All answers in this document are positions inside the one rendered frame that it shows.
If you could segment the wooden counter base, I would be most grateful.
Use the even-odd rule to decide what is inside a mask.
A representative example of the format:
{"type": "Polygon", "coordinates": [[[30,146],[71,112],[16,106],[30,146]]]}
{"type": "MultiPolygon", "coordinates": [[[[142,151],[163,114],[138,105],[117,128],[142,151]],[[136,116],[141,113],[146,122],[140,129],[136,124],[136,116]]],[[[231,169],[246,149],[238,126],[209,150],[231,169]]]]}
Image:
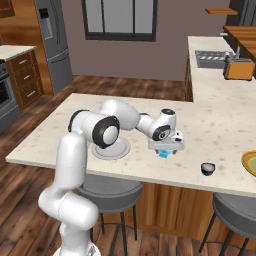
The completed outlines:
{"type": "Polygon", "coordinates": [[[256,81],[226,81],[218,70],[199,69],[194,54],[187,68],[191,102],[126,100],[153,116],[163,107],[173,108],[185,149],[162,159],[147,147],[144,135],[124,132],[130,153],[114,161],[92,156],[89,171],[145,183],[137,205],[139,227],[201,239],[214,191],[256,197],[256,177],[241,163],[244,152],[256,150],[256,81]],[[204,162],[215,165],[212,175],[201,172],[204,162]]]}

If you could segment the dark framed window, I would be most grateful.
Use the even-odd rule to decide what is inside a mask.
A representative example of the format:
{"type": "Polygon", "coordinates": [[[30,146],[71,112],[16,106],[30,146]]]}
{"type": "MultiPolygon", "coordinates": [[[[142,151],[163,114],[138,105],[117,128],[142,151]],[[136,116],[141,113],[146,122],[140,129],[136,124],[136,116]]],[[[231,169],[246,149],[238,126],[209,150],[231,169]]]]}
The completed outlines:
{"type": "Polygon", "coordinates": [[[157,0],[81,0],[85,38],[156,41],[157,0]]]}

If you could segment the wooden upper cupboard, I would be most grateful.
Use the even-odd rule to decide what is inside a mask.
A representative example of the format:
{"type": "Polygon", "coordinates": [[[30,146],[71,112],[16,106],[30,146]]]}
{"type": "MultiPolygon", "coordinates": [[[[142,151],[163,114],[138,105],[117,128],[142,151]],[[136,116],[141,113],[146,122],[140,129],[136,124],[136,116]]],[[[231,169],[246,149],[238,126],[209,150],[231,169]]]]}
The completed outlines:
{"type": "Polygon", "coordinates": [[[11,0],[0,0],[0,18],[14,16],[14,9],[11,0]]]}

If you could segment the dark yogurt container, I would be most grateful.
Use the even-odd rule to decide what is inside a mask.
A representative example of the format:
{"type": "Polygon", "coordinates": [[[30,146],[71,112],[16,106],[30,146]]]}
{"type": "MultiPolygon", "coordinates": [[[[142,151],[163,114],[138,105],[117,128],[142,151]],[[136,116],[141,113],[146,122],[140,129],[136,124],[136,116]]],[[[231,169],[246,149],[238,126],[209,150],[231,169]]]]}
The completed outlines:
{"type": "Polygon", "coordinates": [[[205,176],[210,176],[215,171],[215,165],[213,163],[204,162],[201,164],[201,172],[205,176]]]}

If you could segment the wooden wall shelf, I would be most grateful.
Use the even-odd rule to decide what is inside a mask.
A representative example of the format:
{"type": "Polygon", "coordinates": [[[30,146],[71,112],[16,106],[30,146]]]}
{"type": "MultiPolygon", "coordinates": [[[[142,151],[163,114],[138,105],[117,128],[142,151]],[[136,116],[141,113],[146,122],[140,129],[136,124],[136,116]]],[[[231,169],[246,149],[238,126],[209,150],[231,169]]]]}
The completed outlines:
{"type": "Polygon", "coordinates": [[[205,8],[205,11],[210,15],[238,15],[238,11],[231,8],[205,8]]]}

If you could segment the grey oven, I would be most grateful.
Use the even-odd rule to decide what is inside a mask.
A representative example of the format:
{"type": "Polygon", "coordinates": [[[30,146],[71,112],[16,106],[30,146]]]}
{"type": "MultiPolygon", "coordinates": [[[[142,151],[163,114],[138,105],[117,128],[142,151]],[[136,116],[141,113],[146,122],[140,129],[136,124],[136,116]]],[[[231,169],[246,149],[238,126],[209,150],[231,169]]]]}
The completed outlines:
{"type": "Polygon", "coordinates": [[[0,59],[0,134],[21,117],[6,62],[0,59]]]}

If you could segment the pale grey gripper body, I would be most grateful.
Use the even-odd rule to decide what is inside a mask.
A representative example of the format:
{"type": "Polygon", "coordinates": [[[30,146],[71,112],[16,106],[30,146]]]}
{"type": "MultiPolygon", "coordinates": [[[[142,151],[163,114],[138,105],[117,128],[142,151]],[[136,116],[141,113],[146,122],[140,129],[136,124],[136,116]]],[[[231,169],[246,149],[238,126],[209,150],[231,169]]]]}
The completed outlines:
{"type": "Polygon", "coordinates": [[[183,150],[184,143],[171,140],[162,140],[162,141],[148,141],[148,148],[155,150],[183,150]]]}

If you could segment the yellow green plate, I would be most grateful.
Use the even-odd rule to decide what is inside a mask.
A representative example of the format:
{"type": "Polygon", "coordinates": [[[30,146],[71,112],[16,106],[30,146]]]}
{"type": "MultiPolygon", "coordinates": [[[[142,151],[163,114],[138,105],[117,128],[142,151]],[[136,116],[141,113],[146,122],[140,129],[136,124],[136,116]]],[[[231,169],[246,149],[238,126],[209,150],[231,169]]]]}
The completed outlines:
{"type": "Polygon", "coordinates": [[[256,177],[256,150],[249,150],[242,155],[241,163],[243,167],[256,177]]]}

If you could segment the white plate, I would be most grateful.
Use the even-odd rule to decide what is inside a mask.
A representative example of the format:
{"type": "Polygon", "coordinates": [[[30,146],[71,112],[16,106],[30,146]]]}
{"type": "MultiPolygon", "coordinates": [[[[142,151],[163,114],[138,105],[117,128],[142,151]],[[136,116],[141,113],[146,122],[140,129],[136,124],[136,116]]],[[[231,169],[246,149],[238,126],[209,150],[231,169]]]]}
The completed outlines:
{"type": "Polygon", "coordinates": [[[122,137],[118,138],[113,145],[106,149],[102,149],[96,145],[91,146],[92,154],[102,160],[117,160],[123,158],[130,152],[130,149],[129,141],[122,137]]]}

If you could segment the silver tap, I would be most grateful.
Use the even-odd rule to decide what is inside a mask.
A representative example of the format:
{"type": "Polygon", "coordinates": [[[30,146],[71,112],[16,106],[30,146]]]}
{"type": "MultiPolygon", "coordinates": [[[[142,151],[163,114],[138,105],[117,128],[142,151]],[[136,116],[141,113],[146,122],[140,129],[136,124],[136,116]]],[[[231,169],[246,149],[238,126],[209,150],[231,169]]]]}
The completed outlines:
{"type": "Polygon", "coordinates": [[[240,55],[240,46],[236,43],[236,41],[226,32],[221,32],[220,36],[225,39],[225,41],[229,44],[229,46],[236,53],[236,55],[239,56],[240,55]]]}

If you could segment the wooden drawer cabinet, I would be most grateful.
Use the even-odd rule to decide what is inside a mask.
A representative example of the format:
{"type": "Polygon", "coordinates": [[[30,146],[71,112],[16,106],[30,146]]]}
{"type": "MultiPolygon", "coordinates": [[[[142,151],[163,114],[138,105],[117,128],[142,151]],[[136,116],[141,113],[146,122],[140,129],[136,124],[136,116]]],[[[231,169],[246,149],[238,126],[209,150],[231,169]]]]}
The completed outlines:
{"type": "Polygon", "coordinates": [[[43,94],[35,51],[14,57],[6,65],[18,106],[24,110],[43,94]]]}

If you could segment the wooden raised counter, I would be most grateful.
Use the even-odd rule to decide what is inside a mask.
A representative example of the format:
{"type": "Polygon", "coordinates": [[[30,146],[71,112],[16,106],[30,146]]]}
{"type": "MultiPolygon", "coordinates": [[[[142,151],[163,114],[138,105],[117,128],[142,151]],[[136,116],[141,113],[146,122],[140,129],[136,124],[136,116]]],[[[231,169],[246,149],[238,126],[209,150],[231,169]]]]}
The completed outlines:
{"type": "Polygon", "coordinates": [[[256,26],[224,26],[223,29],[256,63],[256,26]]]}

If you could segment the orange toaster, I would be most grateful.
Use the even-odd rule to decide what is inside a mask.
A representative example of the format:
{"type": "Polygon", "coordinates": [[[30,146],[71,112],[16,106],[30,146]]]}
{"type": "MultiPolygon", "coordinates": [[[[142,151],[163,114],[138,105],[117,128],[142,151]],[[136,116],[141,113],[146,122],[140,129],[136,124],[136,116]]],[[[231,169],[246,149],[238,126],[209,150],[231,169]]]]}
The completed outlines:
{"type": "Polygon", "coordinates": [[[255,70],[255,63],[249,58],[235,58],[227,56],[223,69],[226,80],[251,81],[255,70]]]}

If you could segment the grey fridge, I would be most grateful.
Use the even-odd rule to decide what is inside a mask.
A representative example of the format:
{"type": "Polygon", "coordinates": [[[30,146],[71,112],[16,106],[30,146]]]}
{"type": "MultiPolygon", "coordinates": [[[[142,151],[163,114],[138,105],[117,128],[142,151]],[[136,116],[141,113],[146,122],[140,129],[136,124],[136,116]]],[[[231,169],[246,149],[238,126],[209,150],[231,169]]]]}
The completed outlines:
{"type": "Polygon", "coordinates": [[[72,82],[61,0],[34,0],[54,94],[72,82]]]}

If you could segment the grey bar stool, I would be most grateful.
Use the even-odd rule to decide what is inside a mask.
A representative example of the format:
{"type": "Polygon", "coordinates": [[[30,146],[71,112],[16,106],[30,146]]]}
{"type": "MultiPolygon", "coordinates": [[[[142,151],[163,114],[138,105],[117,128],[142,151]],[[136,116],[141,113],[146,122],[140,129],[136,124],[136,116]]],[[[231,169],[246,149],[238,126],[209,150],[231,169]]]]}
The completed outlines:
{"type": "Polygon", "coordinates": [[[124,211],[132,209],[134,239],[137,239],[136,203],[144,185],[139,181],[87,174],[85,182],[77,188],[80,196],[97,205],[102,233],[105,214],[120,214],[124,256],[128,256],[124,211]]]}
{"type": "Polygon", "coordinates": [[[250,239],[256,240],[256,198],[214,192],[212,196],[213,215],[200,245],[202,252],[216,218],[229,228],[219,256],[224,256],[233,233],[245,238],[238,253],[242,256],[250,239]]]}

